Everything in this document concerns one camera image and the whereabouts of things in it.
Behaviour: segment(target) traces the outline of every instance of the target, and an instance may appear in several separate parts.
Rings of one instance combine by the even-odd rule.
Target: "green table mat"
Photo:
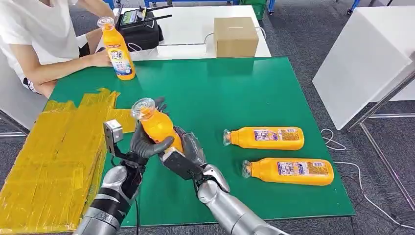
[[[60,79],[50,99],[73,100],[104,87],[121,92],[117,108],[130,108],[142,97],[165,96],[175,125],[193,131],[206,159],[216,165],[238,197],[263,219],[353,215],[354,209],[287,58],[217,58],[137,61],[137,77],[119,80],[112,68],[87,68]],[[298,151],[223,146],[224,129],[244,126],[296,126],[304,131]],[[132,134],[119,144],[127,151]],[[266,183],[241,175],[243,160],[265,157],[329,160],[335,169],[328,186]],[[103,175],[112,167],[107,154]],[[215,222],[200,203],[191,181],[150,159],[139,193],[142,226]],[[136,225],[132,205],[122,226]]]

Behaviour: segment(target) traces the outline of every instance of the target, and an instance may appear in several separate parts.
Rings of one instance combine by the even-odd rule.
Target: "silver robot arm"
[[[230,195],[230,187],[220,170],[207,164],[203,175],[210,176],[197,189],[197,197],[230,235],[288,235],[259,218],[251,209]]]
[[[289,235],[259,218],[230,194],[221,171],[206,163],[203,150],[193,133],[176,130],[182,139],[184,154],[174,147],[160,158],[162,164],[184,180],[191,179],[199,200],[230,235]]]
[[[111,168],[104,177],[101,189],[82,219],[74,235],[115,235],[130,210],[138,187],[132,196],[124,192],[129,173],[127,166]]]
[[[123,139],[122,127],[116,120],[104,123],[104,134],[108,151],[122,161],[115,166],[111,159],[114,167],[105,174],[74,235],[115,235],[138,195],[148,158],[133,151],[121,153],[116,143]]]

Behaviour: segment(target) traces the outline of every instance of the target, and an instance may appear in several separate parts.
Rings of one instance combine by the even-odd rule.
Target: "gray carpet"
[[[137,1],[123,0],[126,7],[136,7]],[[367,6],[369,0],[362,0],[361,5]],[[201,3],[175,3],[175,6],[192,6]],[[203,3],[205,5],[224,3]],[[275,13],[272,16],[264,14],[263,27],[267,33],[267,44],[273,56],[288,56],[293,66],[303,92],[310,105],[311,111],[320,129],[335,130],[327,111],[325,110],[314,86],[312,79],[320,64],[332,47],[337,36],[348,20],[347,9],[352,0],[277,0]],[[96,17],[83,9],[71,9],[72,20],[77,35],[96,28]],[[413,112],[413,101],[393,102],[380,112]],[[402,119],[371,119],[367,122],[368,129],[382,146],[384,153],[398,172],[409,193],[415,197],[415,118]],[[347,147],[346,151],[332,151],[335,161],[352,162],[362,170],[362,182],[365,193],[374,203],[378,204],[389,214],[409,211],[410,208],[399,192],[394,181],[389,176],[376,152],[367,140],[363,131],[356,128],[352,133],[335,131],[336,141]],[[7,139],[0,141],[3,152],[0,166],[0,178],[4,179],[12,165],[23,139]],[[361,191],[356,184],[357,169],[349,165],[338,165],[337,170],[342,175],[344,185],[355,205],[356,216],[341,218],[319,218],[272,221],[272,225],[293,235],[388,235],[394,229],[392,224],[376,208],[366,200],[362,200]],[[134,234],[135,229],[122,229],[119,234]],[[218,225],[177,226],[140,228],[140,234],[151,235],[221,235],[224,230]],[[399,228],[394,235],[415,234]]]

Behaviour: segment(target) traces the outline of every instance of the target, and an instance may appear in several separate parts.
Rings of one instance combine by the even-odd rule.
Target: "person's hand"
[[[96,67],[110,67],[111,60],[106,50],[90,55],[91,65]]]
[[[154,100],[157,110],[162,112],[167,105],[164,102],[164,97],[159,97]],[[174,138],[169,136],[159,143],[155,143],[148,134],[144,131],[144,128],[140,121],[137,121],[137,127],[131,138],[130,148],[131,151],[138,154],[140,157],[148,159],[155,154],[162,154],[173,143]]]

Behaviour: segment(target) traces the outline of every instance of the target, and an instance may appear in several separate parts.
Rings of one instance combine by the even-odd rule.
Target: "screen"
[[[137,18],[137,11],[138,10],[125,12],[124,15],[122,16],[121,25],[134,23]]]

